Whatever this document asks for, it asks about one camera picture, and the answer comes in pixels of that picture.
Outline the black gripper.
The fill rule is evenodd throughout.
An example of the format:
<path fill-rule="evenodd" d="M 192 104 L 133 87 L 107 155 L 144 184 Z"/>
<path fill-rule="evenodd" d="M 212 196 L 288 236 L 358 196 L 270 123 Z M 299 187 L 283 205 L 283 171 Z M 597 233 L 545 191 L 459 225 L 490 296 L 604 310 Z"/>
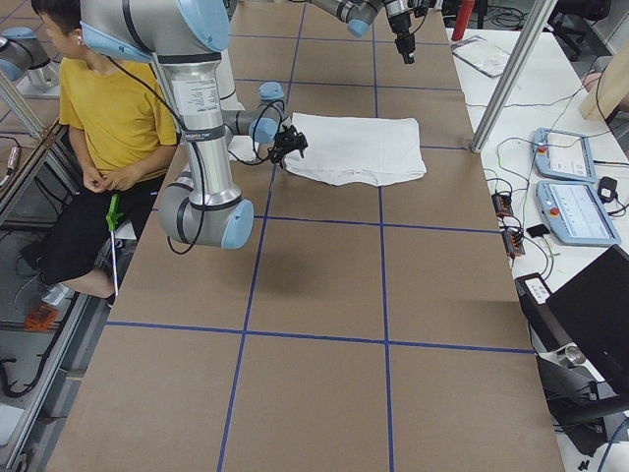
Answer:
<path fill-rule="evenodd" d="M 415 63 L 415 35 L 410 31 L 411 13 L 399 12 L 387 16 L 392 32 L 396 35 L 395 44 L 405 64 Z"/>
<path fill-rule="evenodd" d="M 301 157 L 304 157 L 304 150 L 308 147 L 306 136 L 299 132 L 294 125 L 283 126 L 274 140 L 272 147 L 272 161 L 283 162 L 290 152 L 297 150 Z"/>

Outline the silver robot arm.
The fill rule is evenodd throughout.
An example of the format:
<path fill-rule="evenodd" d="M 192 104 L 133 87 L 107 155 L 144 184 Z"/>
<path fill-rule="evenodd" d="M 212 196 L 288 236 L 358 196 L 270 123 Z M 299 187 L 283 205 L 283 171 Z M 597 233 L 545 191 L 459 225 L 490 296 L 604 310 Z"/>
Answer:
<path fill-rule="evenodd" d="M 423 1 L 414 0 L 313 0 L 310 4 L 335 17 L 347 26 L 355 37 L 362 37 L 372 26 L 377 15 L 384 11 L 397 51 L 405 64 L 415 63 L 415 34 L 411 31 L 412 19 L 424 16 L 428 8 Z"/>
<path fill-rule="evenodd" d="M 254 111 L 224 111 L 216 70 L 229 44 L 220 1 L 84 1 L 84 40 L 93 51 L 127 61 L 157 62 L 162 90 L 178 121 L 189 165 L 163 191 L 159 217 L 178 242 L 239 249 L 252 232 L 254 207 L 233 182 L 228 144 L 248 135 L 271 144 L 279 163 L 303 151 L 306 137 L 285 111 L 282 88 L 267 83 Z"/>

